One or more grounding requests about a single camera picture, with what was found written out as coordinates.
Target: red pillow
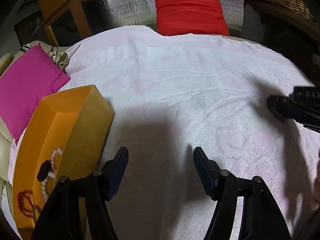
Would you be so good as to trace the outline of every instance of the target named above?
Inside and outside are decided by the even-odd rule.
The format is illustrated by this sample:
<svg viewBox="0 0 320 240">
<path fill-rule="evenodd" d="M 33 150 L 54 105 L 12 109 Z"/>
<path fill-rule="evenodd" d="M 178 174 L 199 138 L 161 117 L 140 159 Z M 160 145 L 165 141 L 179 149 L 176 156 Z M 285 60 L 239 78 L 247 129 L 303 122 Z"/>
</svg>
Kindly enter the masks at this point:
<svg viewBox="0 0 320 240">
<path fill-rule="evenodd" d="M 220 0 L 155 0 L 157 31 L 164 36 L 187 33 L 229 36 Z"/>
</svg>

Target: finger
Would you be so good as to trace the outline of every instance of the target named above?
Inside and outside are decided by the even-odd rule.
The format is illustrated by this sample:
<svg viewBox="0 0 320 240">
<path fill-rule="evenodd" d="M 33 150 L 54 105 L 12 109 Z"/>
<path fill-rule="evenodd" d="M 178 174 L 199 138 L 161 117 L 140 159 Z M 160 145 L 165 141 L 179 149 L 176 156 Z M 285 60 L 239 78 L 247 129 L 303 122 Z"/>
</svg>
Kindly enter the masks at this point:
<svg viewBox="0 0 320 240">
<path fill-rule="evenodd" d="M 318 162 L 317 171 L 318 171 L 317 181 L 320 183 L 320 161 Z"/>
<path fill-rule="evenodd" d="M 312 211 L 317 211 L 319 209 L 320 205 L 319 203 L 316 201 L 315 198 L 311 199 L 310 201 L 310 208 Z"/>
<path fill-rule="evenodd" d="M 320 183 L 318 180 L 315 181 L 314 186 L 315 186 L 314 197 L 318 202 L 320 202 Z"/>
</svg>

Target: black stone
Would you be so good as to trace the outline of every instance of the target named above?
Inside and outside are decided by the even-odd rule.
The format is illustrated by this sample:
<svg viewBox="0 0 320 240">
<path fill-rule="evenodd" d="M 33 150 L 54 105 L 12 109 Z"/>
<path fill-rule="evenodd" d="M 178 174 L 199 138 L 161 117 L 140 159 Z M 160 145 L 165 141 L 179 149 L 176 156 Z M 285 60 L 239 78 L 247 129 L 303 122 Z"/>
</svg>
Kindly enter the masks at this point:
<svg viewBox="0 0 320 240">
<path fill-rule="evenodd" d="M 38 181 L 44 181 L 44 179 L 48 176 L 49 171 L 51 170 L 51 163 L 50 161 L 45 161 L 41 164 L 40 170 L 37 175 Z"/>
</svg>

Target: bed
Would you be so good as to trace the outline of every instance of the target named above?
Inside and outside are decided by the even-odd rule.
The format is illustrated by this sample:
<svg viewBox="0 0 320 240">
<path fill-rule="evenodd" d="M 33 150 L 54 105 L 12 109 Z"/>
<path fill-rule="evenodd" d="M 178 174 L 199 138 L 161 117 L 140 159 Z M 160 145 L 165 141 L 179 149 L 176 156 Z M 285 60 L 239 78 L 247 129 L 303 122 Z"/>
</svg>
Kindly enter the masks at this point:
<svg viewBox="0 0 320 240">
<path fill-rule="evenodd" d="M 194 168 L 196 146 L 237 177 L 261 176 L 290 233 L 299 229 L 310 214 L 320 136 L 265 107 L 269 94 L 312 85 L 292 62 L 241 39 L 164 37 L 145 26 L 79 44 L 67 50 L 71 80 L 62 90 L 95 84 L 114 108 L 101 166 L 120 146 L 129 150 L 119 192 L 107 203 L 119 239 L 204 237 L 215 203 Z M 238 201 L 231 239 L 241 212 Z"/>
</svg>

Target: magenta pillow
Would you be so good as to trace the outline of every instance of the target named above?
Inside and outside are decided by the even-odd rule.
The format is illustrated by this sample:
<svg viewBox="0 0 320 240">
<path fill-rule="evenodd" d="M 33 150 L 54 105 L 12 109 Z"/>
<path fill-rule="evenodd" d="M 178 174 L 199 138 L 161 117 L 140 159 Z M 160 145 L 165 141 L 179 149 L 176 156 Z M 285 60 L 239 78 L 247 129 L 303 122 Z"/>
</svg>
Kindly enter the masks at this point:
<svg viewBox="0 0 320 240">
<path fill-rule="evenodd" d="M 69 82 L 40 44 L 19 57 L 0 78 L 0 116 L 18 142 L 41 99 Z"/>
</svg>

